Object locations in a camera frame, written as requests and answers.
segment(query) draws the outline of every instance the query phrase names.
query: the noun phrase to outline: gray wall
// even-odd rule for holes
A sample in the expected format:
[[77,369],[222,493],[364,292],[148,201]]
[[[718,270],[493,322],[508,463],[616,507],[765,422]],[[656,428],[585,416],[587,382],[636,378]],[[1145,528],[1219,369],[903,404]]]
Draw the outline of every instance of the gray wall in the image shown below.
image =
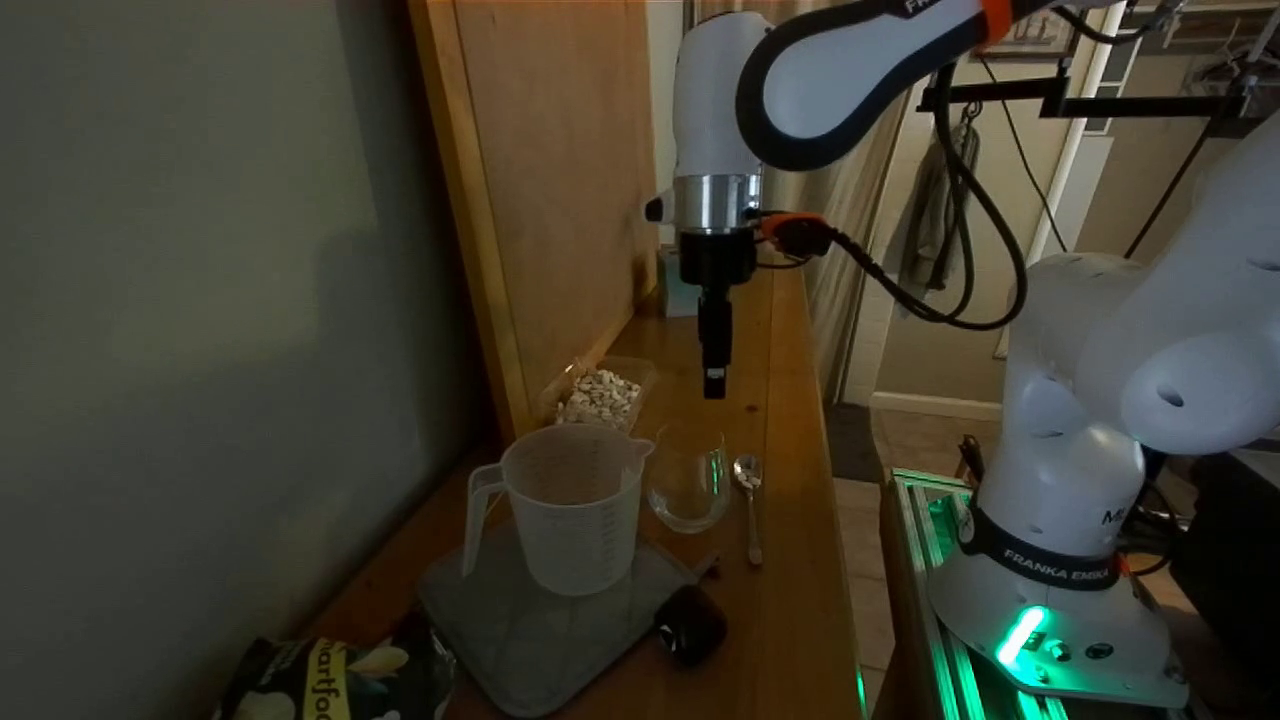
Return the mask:
[[489,428],[393,0],[0,0],[0,715],[199,715]]

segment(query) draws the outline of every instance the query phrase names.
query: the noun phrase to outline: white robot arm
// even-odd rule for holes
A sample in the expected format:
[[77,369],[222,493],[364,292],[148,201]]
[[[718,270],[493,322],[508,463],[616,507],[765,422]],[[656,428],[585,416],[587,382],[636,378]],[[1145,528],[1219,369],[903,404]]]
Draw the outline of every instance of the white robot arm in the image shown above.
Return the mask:
[[[664,214],[682,280],[705,285],[706,395],[728,372],[728,290],[752,273],[759,168],[843,155],[891,98],[982,37],[981,0],[838,5],[779,29],[728,14],[687,33]],[[1145,484],[1140,450],[1200,458],[1280,422],[1274,168],[1269,121],[1200,184],[1156,270],[1097,258],[1033,270],[1002,446],[965,553],[929,589],[934,616],[1023,688],[1159,709],[1188,696],[1159,616],[1117,575],[1117,533]]]

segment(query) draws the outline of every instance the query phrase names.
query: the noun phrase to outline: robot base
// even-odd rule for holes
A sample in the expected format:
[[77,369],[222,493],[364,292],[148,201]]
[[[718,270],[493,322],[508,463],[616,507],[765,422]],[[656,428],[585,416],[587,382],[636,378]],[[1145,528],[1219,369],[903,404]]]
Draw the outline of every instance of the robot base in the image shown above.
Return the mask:
[[929,581],[933,611],[1023,692],[1188,709],[1167,628],[1140,583],[1066,594],[989,558],[953,558]]

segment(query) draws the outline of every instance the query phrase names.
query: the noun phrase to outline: plastic pitcher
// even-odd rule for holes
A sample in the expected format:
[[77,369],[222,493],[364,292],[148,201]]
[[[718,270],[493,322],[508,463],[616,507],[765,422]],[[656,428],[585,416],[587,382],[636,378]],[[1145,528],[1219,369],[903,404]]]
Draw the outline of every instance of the plastic pitcher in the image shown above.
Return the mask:
[[597,426],[519,436],[467,478],[465,571],[481,559],[489,502],[510,502],[526,575],[561,596],[593,596],[632,571],[638,478],[650,441]]

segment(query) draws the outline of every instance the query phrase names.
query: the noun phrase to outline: clear plastic jug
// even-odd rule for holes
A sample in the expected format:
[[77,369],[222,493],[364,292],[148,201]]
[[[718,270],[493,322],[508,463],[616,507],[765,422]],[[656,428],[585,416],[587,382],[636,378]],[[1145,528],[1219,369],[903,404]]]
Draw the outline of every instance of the clear plastic jug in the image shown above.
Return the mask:
[[597,426],[519,436],[467,478],[465,575],[481,559],[489,502],[508,493],[526,575],[561,596],[593,596],[632,571],[638,478],[650,441]]

